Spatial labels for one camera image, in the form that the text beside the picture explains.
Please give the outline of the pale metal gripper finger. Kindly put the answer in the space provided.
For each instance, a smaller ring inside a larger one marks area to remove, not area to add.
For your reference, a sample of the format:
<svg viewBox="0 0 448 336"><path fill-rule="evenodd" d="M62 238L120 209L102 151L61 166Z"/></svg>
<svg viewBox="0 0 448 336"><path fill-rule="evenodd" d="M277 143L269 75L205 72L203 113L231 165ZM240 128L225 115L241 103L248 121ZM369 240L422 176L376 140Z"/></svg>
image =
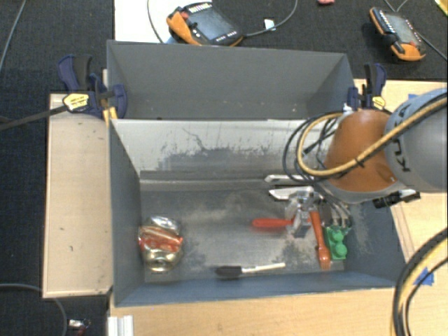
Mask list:
<svg viewBox="0 0 448 336"><path fill-rule="evenodd" d="M304 178L301 175L293 174L292 176L286 174L270 174L265 177L266 183L313 183L313 179Z"/></svg>
<svg viewBox="0 0 448 336"><path fill-rule="evenodd" d="M311 186L295 186L269 190L269 195L276 201L288 201L295 197L308 197L314 192Z"/></svg>

